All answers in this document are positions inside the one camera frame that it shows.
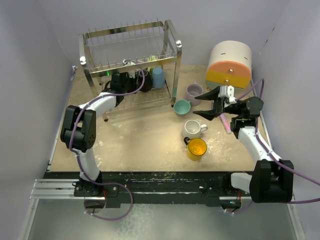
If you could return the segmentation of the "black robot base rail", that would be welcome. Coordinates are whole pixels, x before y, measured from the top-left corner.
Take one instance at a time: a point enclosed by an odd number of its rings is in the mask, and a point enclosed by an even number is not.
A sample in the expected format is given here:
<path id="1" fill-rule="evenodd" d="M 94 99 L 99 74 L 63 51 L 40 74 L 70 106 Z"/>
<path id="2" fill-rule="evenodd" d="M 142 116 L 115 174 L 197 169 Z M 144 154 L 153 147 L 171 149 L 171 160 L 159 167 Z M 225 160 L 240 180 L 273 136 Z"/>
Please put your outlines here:
<path id="1" fill-rule="evenodd" d="M 121 204 L 205 205 L 239 207 L 249 193 L 231 186 L 228 171 L 103 171 L 98 177 L 106 186 L 80 179 L 78 172 L 46 172 L 45 180 L 70 183 L 72 195 L 85 200 L 107 202 L 107 208 Z"/>

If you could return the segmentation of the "yellow mug black handle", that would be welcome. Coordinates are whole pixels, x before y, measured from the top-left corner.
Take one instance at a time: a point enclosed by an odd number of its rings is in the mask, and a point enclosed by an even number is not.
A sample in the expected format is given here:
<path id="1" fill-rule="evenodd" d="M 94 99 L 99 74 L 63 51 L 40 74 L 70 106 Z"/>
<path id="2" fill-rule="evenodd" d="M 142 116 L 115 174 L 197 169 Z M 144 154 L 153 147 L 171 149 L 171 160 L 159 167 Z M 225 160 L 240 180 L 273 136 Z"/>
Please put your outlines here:
<path id="1" fill-rule="evenodd" d="M 199 161 L 207 152 L 207 144 L 201 138 L 185 137 L 183 141 L 187 147 L 187 157 L 192 161 Z"/>

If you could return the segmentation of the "black mug cream inside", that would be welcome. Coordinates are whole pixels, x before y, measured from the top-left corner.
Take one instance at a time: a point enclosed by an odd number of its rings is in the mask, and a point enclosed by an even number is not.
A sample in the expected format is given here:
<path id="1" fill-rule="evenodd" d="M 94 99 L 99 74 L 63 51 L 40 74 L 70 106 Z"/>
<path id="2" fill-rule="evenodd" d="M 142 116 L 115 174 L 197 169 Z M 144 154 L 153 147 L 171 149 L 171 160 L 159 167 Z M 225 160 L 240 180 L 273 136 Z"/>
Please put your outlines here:
<path id="1" fill-rule="evenodd" d="M 139 88 L 143 82 L 143 78 L 144 78 L 144 84 L 143 86 L 140 88 L 141 92 L 148 92 L 152 89 L 153 87 L 153 81 L 152 81 L 152 77 L 151 74 L 146 70 L 140 70 L 137 72 L 136 74 L 137 76 L 137 87 Z"/>

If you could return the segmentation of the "light green mug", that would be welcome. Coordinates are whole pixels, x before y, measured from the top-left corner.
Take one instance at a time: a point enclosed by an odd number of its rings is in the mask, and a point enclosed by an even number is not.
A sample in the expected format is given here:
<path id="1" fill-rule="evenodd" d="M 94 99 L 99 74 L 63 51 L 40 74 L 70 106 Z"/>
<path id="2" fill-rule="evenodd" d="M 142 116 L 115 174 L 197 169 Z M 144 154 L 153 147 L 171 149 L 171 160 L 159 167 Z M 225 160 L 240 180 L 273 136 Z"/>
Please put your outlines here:
<path id="1" fill-rule="evenodd" d="M 153 61 L 157 61 L 158 60 L 158 56 L 157 55 L 150 55 L 149 58 L 147 59 L 148 62 L 153 62 Z M 147 68 L 147 71 L 152 74 L 154 68 L 157 68 L 158 65 L 152 65 L 151 67 Z"/>

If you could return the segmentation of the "blue cup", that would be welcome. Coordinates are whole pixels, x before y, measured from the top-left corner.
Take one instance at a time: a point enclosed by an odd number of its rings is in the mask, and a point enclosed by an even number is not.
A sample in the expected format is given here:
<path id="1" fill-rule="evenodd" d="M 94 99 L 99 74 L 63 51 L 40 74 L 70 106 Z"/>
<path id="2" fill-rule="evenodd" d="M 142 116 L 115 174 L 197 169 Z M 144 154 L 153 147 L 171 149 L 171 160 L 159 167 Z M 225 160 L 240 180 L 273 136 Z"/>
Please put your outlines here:
<path id="1" fill-rule="evenodd" d="M 156 89 L 163 88 L 165 86 L 165 75 L 161 67 L 155 67 L 152 71 L 152 85 Z"/>

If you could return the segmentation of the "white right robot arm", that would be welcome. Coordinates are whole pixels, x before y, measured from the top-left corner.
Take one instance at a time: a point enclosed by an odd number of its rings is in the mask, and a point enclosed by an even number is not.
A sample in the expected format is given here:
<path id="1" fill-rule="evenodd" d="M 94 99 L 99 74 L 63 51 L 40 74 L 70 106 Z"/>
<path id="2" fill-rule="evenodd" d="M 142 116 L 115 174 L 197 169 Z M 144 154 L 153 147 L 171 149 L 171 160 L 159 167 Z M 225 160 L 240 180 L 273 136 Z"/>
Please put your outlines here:
<path id="1" fill-rule="evenodd" d="M 237 99 L 230 85 L 218 86 L 196 99 L 213 102 L 211 110 L 194 112 L 209 121 L 224 113 L 233 115 L 230 130 L 256 162 L 251 174 L 233 172 L 230 179 L 222 183 L 223 192 L 233 196 L 242 190 L 249 193 L 255 203 L 289 203 L 293 196 L 294 166 L 273 153 L 261 137 L 258 121 L 264 102 L 257 96 Z"/>

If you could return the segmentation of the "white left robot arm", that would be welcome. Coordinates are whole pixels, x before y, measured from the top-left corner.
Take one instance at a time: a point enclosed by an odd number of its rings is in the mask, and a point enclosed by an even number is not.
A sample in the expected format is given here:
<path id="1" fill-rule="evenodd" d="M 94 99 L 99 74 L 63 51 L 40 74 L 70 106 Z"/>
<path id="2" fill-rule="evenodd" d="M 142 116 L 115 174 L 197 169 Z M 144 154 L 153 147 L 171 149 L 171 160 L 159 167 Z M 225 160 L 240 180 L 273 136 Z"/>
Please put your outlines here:
<path id="1" fill-rule="evenodd" d="M 97 118 L 118 106 L 125 96 L 136 94 L 143 88 L 148 72 L 141 69 L 139 73 L 141 80 L 135 71 L 113 74 L 98 96 L 81 105 L 69 105 L 65 110 L 60 140 L 75 155 L 80 178 L 87 181 L 85 190 L 91 196 L 98 196 L 103 191 L 103 184 L 98 180 L 101 171 L 93 151 Z"/>

